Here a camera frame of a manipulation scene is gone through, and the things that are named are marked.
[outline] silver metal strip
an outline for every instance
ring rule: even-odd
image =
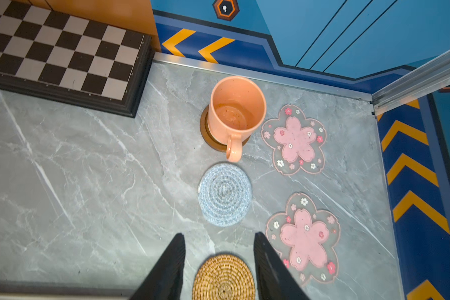
[[[263,72],[258,71],[252,71],[249,69],[241,69],[237,67],[230,67],[226,65],[221,65],[218,63],[212,63],[187,57],[180,57],[176,55],[171,54],[165,54],[165,53],[155,53],[155,57],[153,60],[157,63],[171,63],[175,65],[200,69],[204,71],[210,71],[210,72],[217,72],[222,74],[228,74],[228,75],[235,75],[235,76],[243,76],[250,79],[270,82],[274,84],[279,84],[282,86],[289,86],[289,87],[296,87],[299,89],[314,91],[318,93],[324,93],[324,94],[330,94],[335,96],[341,96],[345,98],[352,98],[362,101],[371,101],[372,100],[372,94],[370,93],[363,93],[363,92],[357,92],[348,90],[345,88],[340,87],[334,87],[330,85],[320,84],[320,83],[314,83],[309,81],[303,81],[278,75],[272,75],[267,74]]]
[[[373,93],[375,114],[383,114],[448,85],[450,50]]]

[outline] hexagonal sign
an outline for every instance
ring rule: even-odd
[[[217,18],[226,21],[232,21],[240,11],[237,0],[215,0],[213,9]]]

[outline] pink flower coaster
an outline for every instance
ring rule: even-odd
[[[317,210],[308,195],[290,196],[285,212],[268,220],[265,235],[300,285],[311,278],[331,283],[337,277],[334,247],[340,239],[340,224],[333,213]]]
[[[273,149],[273,165],[283,175],[293,175],[300,169],[317,174],[324,169],[321,147],[327,139],[327,131],[320,121],[306,118],[295,105],[283,106],[278,118],[266,121],[261,136]]]

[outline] orange mug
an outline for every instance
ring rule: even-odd
[[[227,145],[228,161],[241,159],[242,142],[261,125],[266,112],[264,93],[252,80],[230,76],[216,84],[208,106],[208,128],[215,140]]]

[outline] pink cherry blossom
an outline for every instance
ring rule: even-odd
[[[335,264],[330,261],[327,265],[328,273],[333,274],[335,273]]]
[[[286,128],[278,127],[273,134],[275,141],[278,143],[282,145],[293,144],[292,148],[283,147],[283,158],[289,163],[293,163],[300,155],[300,158],[304,161],[312,161],[315,158],[315,151],[310,143],[317,139],[314,129],[312,127],[302,128],[297,117],[288,117],[285,124]]]
[[[290,264],[297,271],[303,271],[308,261],[311,261],[315,267],[324,267],[327,262],[327,252],[322,244],[327,241],[329,236],[327,225],[322,221],[312,223],[312,216],[306,209],[298,209],[294,219],[295,224],[283,225],[280,233],[282,242],[292,247],[289,257]],[[323,237],[319,236],[320,231],[323,232]]]

